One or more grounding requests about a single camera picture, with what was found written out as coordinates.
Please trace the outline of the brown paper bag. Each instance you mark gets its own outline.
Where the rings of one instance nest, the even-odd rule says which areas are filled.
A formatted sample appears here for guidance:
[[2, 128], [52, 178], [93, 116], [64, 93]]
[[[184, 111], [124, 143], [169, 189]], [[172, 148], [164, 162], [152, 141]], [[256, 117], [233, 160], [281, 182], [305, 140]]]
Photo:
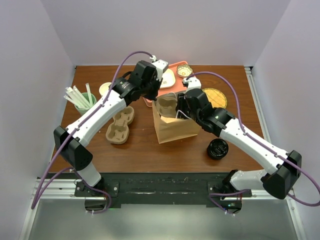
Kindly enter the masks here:
[[[175, 93], [168, 93], [162, 96], [174, 97]], [[154, 129], [159, 144], [176, 141], [184, 138], [197, 136], [200, 132], [200, 126], [189, 118], [164, 117], [161, 116], [155, 106], [156, 101], [152, 102], [152, 114]]]

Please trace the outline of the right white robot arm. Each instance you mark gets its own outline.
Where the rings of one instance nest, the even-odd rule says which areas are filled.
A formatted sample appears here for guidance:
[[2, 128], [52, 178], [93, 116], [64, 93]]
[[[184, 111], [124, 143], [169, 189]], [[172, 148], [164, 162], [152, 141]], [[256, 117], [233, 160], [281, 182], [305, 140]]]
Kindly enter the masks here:
[[261, 170], [232, 170], [223, 181], [223, 192], [230, 197], [242, 190], [265, 190], [283, 200], [301, 175], [302, 156], [295, 150], [287, 152], [267, 142], [244, 127], [234, 114], [213, 107], [199, 88], [178, 94], [183, 113], [201, 128], [237, 146], [261, 166]]

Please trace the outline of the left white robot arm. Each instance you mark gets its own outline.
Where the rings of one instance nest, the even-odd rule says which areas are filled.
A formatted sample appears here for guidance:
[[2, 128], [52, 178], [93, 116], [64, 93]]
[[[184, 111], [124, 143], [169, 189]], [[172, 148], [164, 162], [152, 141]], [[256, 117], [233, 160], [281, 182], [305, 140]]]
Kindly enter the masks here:
[[78, 120], [54, 132], [57, 152], [61, 154], [86, 182], [86, 191], [99, 196], [104, 190], [101, 175], [95, 168], [93, 155], [86, 149], [95, 134], [118, 112], [140, 97], [155, 100], [163, 73], [168, 69], [164, 60], [139, 61], [133, 71], [115, 80], [109, 91]]

